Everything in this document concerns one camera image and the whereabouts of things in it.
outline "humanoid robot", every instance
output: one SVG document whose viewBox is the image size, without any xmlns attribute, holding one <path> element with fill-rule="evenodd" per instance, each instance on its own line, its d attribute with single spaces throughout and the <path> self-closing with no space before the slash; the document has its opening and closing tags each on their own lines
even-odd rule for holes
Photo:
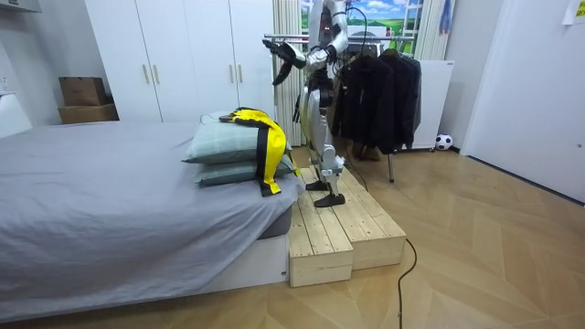
<svg viewBox="0 0 585 329">
<path fill-rule="evenodd" d="M 333 82 L 327 77 L 327 63 L 334 62 L 348 46 L 346 0 L 316 0 L 309 17 L 309 48 L 303 54 L 286 42 L 264 45 L 284 63 L 272 83 L 278 85 L 288 77 L 293 66 L 305 69 L 309 77 L 297 103 L 295 120 L 301 119 L 307 138 L 311 162 L 319 180 L 306 185 L 310 191 L 329 191 L 329 195 L 314 202 L 316 207 L 343 205 L 346 199 L 337 189 L 344 160 L 335 153 L 333 137 L 326 120 L 326 111 L 333 102 Z"/>
</svg>

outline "white bed frame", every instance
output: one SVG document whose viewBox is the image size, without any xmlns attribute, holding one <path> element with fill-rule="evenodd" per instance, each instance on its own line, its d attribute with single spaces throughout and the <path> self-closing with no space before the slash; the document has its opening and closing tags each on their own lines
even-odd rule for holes
<svg viewBox="0 0 585 329">
<path fill-rule="evenodd" d="M 289 280 L 289 235 L 257 240 L 197 294 Z"/>
</svg>

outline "metal pole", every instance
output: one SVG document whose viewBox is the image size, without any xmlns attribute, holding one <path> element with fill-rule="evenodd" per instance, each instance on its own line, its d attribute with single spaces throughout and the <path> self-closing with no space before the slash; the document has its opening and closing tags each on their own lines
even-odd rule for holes
<svg viewBox="0 0 585 329">
<path fill-rule="evenodd" d="M 394 168 L 392 166 L 392 157 L 394 154 L 388 154 L 388 172 L 390 173 L 390 183 L 394 183 Z"/>
<path fill-rule="evenodd" d="M 272 34 L 265 34 L 264 37 L 269 39 L 308 39 L 308 35 L 272 35 Z M 390 41 L 414 41 L 414 37 L 376 37 L 376 36 L 347 36 L 349 40 L 356 40 L 356 41 L 382 41 L 382 40 L 390 40 Z"/>
<path fill-rule="evenodd" d="M 291 45 L 306 45 L 309 43 L 309 40 L 286 40 L 286 42 L 288 42 Z M 362 42 L 355 42 L 355 41 L 349 41 L 349 45 L 352 46 L 361 46 Z M 366 42 L 364 45 L 366 46 L 376 46 L 379 45 L 378 43 L 372 43 L 372 42 Z"/>
</svg>

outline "pillow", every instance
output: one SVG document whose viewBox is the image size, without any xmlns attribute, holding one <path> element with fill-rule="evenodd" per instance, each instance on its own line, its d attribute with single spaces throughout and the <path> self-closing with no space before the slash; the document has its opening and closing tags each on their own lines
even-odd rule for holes
<svg viewBox="0 0 585 329">
<path fill-rule="evenodd" d="M 287 175 L 294 170 L 293 162 L 285 155 L 276 168 L 275 176 Z M 201 186 L 214 186 L 253 179 L 256 179 L 256 161 L 243 161 L 231 164 L 203 164 L 197 172 L 195 182 Z"/>
<path fill-rule="evenodd" d="M 201 116 L 199 128 L 184 162 L 190 164 L 225 164 L 256 159 L 258 129 L 232 122 L 220 122 L 225 112 L 214 112 Z M 292 150 L 287 143 L 284 153 Z"/>
</svg>

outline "yellow jacket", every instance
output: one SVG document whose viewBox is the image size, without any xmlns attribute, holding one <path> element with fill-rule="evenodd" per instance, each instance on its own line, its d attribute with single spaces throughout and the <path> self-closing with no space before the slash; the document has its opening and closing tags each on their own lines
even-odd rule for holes
<svg viewBox="0 0 585 329">
<path fill-rule="evenodd" d="M 286 136 L 281 126 L 264 111 L 243 107 L 237 108 L 234 112 L 219 119 L 223 122 L 235 122 L 258 128 L 256 176 L 259 178 L 262 196 L 273 196 L 281 193 L 281 188 L 274 181 L 276 168 L 282 160 L 286 146 Z"/>
</svg>

